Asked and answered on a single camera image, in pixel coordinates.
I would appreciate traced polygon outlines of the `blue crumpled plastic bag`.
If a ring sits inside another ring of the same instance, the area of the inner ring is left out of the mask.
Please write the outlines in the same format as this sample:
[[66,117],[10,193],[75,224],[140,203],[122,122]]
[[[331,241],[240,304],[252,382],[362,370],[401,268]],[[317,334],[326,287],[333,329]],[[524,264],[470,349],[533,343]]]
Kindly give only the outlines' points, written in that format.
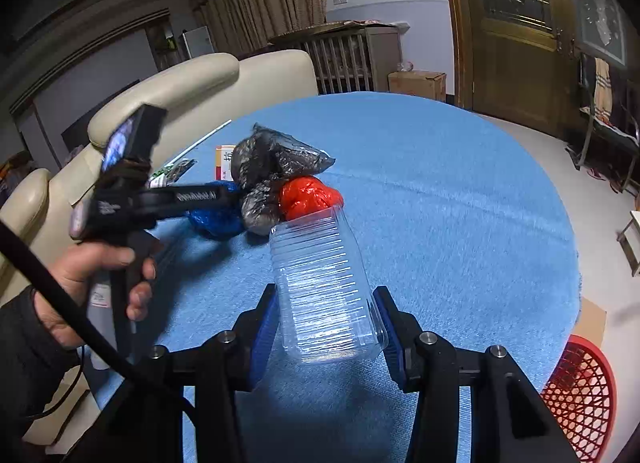
[[191,211],[186,216],[191,226],[205,237],[216,241],[228,240],[241,235],[245,230],[241,212],[240,187],[228,180],[215,180],[210,183],[215,188],[226,188],[231,194],[231,203],[217,209]]

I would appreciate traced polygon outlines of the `brown cardboard box by door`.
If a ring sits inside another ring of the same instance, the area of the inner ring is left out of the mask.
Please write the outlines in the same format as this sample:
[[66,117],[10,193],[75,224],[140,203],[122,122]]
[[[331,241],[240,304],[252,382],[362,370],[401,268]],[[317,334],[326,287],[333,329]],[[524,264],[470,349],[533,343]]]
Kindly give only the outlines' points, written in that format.
[[446,100],[446,74],[440,72],[408,71],[388,75],[392,93]]

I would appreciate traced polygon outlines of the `wooden radiator cover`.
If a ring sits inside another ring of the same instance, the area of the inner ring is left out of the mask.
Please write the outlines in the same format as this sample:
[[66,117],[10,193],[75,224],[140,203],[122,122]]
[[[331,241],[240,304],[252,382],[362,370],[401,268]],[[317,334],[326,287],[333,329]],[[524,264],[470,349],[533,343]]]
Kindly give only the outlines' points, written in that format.
[[270,38],[276,49],[307,53],[321,95],[381,92],[401,63],[400,31],[391,23],[335,21]]

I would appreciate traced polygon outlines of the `cream leather sofa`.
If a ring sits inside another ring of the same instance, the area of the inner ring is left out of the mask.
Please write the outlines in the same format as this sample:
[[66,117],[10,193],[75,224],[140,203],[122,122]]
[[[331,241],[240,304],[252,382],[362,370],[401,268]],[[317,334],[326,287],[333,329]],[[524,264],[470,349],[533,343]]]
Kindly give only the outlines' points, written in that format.
[[[56,175],[46,170],[29,174],[2,206],[2,222],[25,240],[43,263],[53,263],[73,244],[68,234],[70,215],[98,179],[107,139],[140,106],[167,111],[152,154],[152,164],[159,168],[224,122],[317,93],[314,66],[300,50],[243,60],[226,53],[209,54],[177,64],[107,102],[89,123],[88,146]],[[1,307],[25,287],[29,285],[24,275],[4,261]],[[22,449],[15,453],[1,449],[2,461],[16,461]]]

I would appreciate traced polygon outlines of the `flat cardboard on floor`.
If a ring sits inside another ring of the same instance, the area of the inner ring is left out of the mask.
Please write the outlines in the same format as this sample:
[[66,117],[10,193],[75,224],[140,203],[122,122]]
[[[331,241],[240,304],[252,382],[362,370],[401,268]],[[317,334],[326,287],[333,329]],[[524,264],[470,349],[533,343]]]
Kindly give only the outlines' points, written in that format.
[[578,319],[572,334],[588,339],[589,342],[600,347],[604,338],[605,324],[606,311],[582,296]]

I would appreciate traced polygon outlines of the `red and white box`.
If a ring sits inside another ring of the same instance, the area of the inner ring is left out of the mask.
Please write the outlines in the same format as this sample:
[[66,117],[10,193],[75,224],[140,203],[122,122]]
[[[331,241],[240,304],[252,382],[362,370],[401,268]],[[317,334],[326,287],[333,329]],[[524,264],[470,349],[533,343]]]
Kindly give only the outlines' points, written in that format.
[[232,182],[232,156],[235,145],[217,146],[214,154],[215,180]]

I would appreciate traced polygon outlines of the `white whiteboard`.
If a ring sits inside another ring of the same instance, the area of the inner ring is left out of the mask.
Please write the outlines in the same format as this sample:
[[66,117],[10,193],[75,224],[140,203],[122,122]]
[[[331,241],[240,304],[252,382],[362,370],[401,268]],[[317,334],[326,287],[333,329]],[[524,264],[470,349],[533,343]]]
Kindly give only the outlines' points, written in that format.
[[186,56],[190,59],[214,52],[212,39],[206,26],[201,26],[190,31],[183,31],[181,38],[184,48],[186,49]]

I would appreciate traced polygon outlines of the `wooden double door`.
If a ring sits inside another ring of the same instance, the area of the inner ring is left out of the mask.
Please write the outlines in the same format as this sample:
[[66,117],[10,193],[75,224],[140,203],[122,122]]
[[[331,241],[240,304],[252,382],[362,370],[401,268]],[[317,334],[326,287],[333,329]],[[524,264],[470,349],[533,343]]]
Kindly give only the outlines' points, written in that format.
[[564,138],[579,132],[580,54],[630,73],[639,32],[620,0],[448,0],[459,107]]

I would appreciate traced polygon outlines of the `person's dark left sleeve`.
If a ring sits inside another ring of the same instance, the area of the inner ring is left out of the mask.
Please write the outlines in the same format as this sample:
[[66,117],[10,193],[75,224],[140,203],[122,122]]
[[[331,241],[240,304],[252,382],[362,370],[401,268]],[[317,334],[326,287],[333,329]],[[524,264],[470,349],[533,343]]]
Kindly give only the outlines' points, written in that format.
[[34,417],[79,363],[77,349],[60,344],[38,318],[36,295],[25,287],[1,307],[1,449],[9,453],[22,449]]

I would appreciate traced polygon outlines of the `red plastic mesh basket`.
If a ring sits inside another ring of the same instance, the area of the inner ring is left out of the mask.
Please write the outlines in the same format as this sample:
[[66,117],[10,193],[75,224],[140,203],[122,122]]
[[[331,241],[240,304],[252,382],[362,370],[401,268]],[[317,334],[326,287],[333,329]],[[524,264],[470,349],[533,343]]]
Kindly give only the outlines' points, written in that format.
[[540,393],[579,462],[600,462],[614,428],[617,389],[600,348],[572,334]]

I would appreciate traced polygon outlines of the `striped cloth on chair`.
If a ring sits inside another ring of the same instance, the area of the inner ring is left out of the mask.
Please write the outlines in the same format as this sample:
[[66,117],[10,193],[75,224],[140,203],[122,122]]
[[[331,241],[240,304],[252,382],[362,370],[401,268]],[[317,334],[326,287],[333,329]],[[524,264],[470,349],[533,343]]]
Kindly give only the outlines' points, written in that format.
[[610,65],[601,58],[594,60],[596,76],[594,77],[594,116],[601,123],[612,126],[613,94]]

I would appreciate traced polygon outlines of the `small white stool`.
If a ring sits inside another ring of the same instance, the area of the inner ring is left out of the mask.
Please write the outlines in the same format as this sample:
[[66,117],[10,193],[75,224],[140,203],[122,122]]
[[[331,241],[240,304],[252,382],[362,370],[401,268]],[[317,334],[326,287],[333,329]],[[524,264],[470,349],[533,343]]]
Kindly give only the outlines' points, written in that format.
[[628,223],[617,234],[618,244],[628,261],[631,275],[639,275],[639,212],[631,211]]

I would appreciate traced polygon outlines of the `small dark snack packet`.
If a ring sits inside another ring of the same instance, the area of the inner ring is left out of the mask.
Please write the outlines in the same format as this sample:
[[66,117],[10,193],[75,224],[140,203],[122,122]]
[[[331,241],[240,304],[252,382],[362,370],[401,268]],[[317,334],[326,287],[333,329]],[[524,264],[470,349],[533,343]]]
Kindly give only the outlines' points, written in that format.
[[188,158],[169,163],[155,171],[150,176],[146,186],[148,188],[164,188],[177,183],[195,163],[196,161],[194,159]]

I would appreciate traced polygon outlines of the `clear ribbed plastic container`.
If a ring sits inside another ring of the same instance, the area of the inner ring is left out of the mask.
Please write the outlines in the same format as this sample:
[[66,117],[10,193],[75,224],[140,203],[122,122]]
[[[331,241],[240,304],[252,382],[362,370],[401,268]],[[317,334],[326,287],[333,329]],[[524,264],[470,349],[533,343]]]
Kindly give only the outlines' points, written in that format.
[[388,336],[342,208],[274,226],[269,246],[288,356],[318,365],[382,353]]

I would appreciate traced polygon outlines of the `black metal chair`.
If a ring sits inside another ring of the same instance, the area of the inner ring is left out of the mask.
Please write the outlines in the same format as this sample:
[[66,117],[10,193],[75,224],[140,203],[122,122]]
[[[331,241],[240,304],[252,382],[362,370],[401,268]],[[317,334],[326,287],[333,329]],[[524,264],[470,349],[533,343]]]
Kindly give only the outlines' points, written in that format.
[[623,192],[639,162],[639,84],[625,69],[585,52],[579,53],[577,67],[578,111],[585,116],[587,128],[579,150],[567,152],[579,171],[587,163],[594,136],[626,151],[629,166],[613,184],[616,191]]

